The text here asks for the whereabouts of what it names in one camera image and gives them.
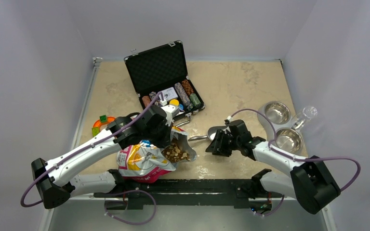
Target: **orange ring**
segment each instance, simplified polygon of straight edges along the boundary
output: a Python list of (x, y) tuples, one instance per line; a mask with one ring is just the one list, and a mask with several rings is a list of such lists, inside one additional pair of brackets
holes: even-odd
[(107, 122), (104, 122), (104, 123), (102, 123), (100, 120), (97, 120), (93, 124), (93, 128), (100, 129), (101, 126), (106, 125), (106, 124), (109, 124), (109, 123), (113, 122), (114, 120), (115, 120), (115, 118), (114, 117), (111, 117), (111, 116), (107, 117)]

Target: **yellow chip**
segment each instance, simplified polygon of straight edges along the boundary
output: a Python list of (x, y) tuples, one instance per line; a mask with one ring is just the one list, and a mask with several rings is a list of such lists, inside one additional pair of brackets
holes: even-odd
[(170, 104), (171, 104), (171, 105), (178, 106), (178, 105), (179, 105), (179, 101), (174, 99), (174, 100), (171, 100), (171, 101), (170, 101)]

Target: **case lid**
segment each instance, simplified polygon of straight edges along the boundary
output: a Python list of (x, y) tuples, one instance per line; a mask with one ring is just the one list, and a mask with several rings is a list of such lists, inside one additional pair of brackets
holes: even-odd
[(162, 90), (167, 83), (174, 85), (188, 75), (181, 41), (130, 55), (124, 62), (135, 91), (141, 95)]

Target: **clear plastic bottle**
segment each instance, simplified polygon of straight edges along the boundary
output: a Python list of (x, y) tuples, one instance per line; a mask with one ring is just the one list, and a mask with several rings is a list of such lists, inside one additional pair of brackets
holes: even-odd
[(305, 123), (309, 122), (312, 118), (317, 116), (317, 109), (313, 106), (307, 106), (302, 109), (301, 112), (297, 113), (292, 119), (291, 128), (300, 131)]

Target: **stainless steel bowl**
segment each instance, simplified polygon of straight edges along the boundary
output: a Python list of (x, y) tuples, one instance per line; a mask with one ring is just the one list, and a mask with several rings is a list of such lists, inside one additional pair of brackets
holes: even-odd
[(291, 128), (280, 128), (276, 132), (276, 145), (280, 149), (298, 154), (303, 148), (303, 139), (301, 135)]
[(280, 102), (268, 102), (264, 106), (264, 114), (275, 124), (285, 124), (290, 119), (289, 108)]

